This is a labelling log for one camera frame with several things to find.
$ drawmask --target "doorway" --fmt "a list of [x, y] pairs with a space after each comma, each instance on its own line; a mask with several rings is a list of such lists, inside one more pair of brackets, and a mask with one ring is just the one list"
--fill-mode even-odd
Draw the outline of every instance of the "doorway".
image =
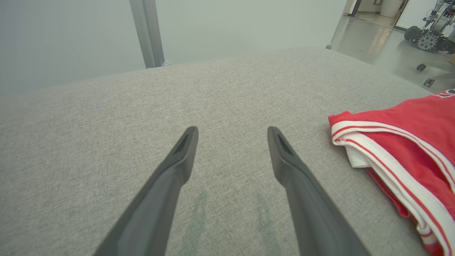
[[395, 28], [408, 0], [350, 0], [350, 2], [350, 8], [345, 9], [347, 16]]

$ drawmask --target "white stripe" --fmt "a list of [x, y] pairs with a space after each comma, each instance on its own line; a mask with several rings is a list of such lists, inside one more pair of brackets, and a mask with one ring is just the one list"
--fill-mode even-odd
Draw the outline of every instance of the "white stripe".
[[430, 236], [421, 236], [422, 242], [426, 245], [433, 245], [436, 243], [437, 239], [434, 234], [431, 234]]
[[426, 225], [430, 226], [430, 229], [433, 230], [433, 233], [438, 238], [445, 254], [447, 255], [449, 248], [442, 236], [441, 230], [439, 230], [436, 224], [433, 223], [425, 210], [423, 210], [423, 208], [400, 185], [398, 180], [391, 173], [389, 173], [389, 171], [384, 166], [382, 166], [382, 164], [373, 155], [368, 153], [363, 148], [359, 147], [357, 144], [346, 141], [346, 139], [351, 139], [371, 151], [390, 170], [392, 170], [397, 178], [404, 184], [404, 186], [408, 188], [409, 191], [411, 191], [417, 198], [419, 198], [422, 204], [425, 205], [427, 210], [439, 222], [442, 231], [447, 237], [452, 252], [454, 252], [455, 221], [452, 219], [444, 205], [431, 192], [429, 192], [424, 186], [415, 180], [404, 169], [404, 167], [392, 155], [390, 155], [390, 153], [388, 153], [384, 148], [379, 146], [375, 141], [371, 140], [367, 136], [360, 133], [349, 133], [338, 137], [338, 139], [338, 141], [334, 141], [334, 144], [340, 146], [349, 145], [355, 147], [357, 150], [365, 154], [369, 161], [371, 161], [373, 169], [377, 172], [380, 178], [383, 179], [384, 183], [386, 183], [394, 195], [400, 200], [400, 202], [403, 203], [404, 206], [408, 207], [408, 210], [417, 219], [420, 226], [418, 227], [418, 230], [425, 230]]
[[439, 169], [441, 170], [442, 174], [445, 176], [447, 179], [450, 189], [452, 192], [455, 194], [455, 167], [452, 165], [452, 163], [435, 147], [427, 143], [426, 141], [420, 139], [419, 137], [415, 136], [414, 134], [403, 130], [399, 127], [385, 124], [385, 123], [379, 123], [379, 122], [370, 122], [370, 121], [341, 121], [332, 126], [332, 134], [337, 132], [338, 130], [348, 127], [348, 126], [381, 126], [383, 128], [349, 128], [346, 130], [343, 130], [336, 134], [332, 140], [335, 141], [337, 138], [342, 136], [343, 134], [350, 133], [353, 131], [356, 132], [388, 132], [388, 133], [394, 133], [400, 136], [403, 136], [411, 141], [413, 141], [416, 145], [418, 145], [427, 155], [429, 155], [434, 162], [438, 165]]

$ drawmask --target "gray upholstered cushion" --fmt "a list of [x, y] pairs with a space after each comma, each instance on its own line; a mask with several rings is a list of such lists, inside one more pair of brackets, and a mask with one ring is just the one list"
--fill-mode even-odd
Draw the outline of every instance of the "gray upholstered cushion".
[[319, 48], [141, 70], [0, 98], [0, 254], [89, 255], [185, 128], [199, 127], [168, 255], [296, 255], [277, 126], [373, 255], [424, 255], [327, 116], [429, 95]]

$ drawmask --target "floor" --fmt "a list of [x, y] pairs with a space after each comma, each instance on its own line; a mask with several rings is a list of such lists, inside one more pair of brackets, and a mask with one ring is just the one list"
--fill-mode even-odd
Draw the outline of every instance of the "floor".
[[344, 16], [335, 32], [332, 50], [393, 73], [433, 93], [455, 88], [454, 79], [436, 80], [430, 88], [423, 86], [427, 78], [447, 72], [434, 67], [420, 72], [416, 70], [417, 65], [422, 61], [447, 63], [452, 55], [421, 51], [403, 36], [403, 31]]
[[358, 18], [381, 26], [393, 27], [393, 18], [381, 16], [379, 14], [359, 14]]

